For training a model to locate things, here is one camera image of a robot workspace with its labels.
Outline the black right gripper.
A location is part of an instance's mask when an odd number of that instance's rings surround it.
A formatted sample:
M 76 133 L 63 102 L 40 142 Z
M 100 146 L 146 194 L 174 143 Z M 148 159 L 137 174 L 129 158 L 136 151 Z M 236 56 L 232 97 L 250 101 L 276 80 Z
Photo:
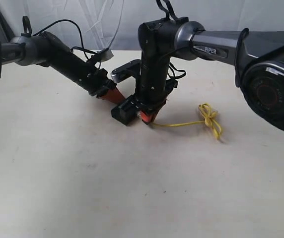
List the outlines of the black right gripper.
M 144 123 L 154 122 L 157 114 L 166 104 L 167 96 L 176 88 L 175 79 L 149 79 L 139 80 L 134 93 L 134 102 L 139 109 L 138 116 Z

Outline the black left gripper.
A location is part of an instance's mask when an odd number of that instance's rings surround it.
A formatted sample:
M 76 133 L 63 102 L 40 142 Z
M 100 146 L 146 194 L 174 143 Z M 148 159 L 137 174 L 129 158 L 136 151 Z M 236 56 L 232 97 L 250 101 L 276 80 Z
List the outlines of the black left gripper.
M 99 69 L 94 73 L 88 74 L 89 80 L 89 94 L 90 96 L 104 96 L 104 99 L 114 103 L 120 104 L 125 101 L 124 95 L 119 91 L 116 83 L 108 78 L 108 72 L 105 69 Z

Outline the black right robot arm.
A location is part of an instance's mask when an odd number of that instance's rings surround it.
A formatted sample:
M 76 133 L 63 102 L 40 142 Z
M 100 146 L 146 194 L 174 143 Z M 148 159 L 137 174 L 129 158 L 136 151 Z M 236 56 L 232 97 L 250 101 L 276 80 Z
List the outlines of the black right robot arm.
M 142 51 L 136 99 L 145 123 L 165 104 L 170 60 L 201 58 L 232 65 L 235 86 L 262 119 L 284 131 L 284 31 L 208 31 L 194 21 L 160 19 L 138 29 Z

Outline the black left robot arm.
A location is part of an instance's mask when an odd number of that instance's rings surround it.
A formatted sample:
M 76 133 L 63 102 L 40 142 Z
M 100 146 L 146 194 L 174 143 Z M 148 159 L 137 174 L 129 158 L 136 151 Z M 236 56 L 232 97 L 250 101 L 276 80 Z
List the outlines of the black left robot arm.
M 117 89 L 116 83 L 108 78 L 108 72 L 95 66 L 112 57 L 111 50 L 106 48 L 93 52 L 90 59 L 83 61 L 50 32 L 45 31 L 39 36 L 22 33 L 9 43 L 0 43 L 0 78 L 1 67 L 12 62 L 20 66 L 52 67 L 86 90 L 90 96 L 119 104 L 125 97 Z

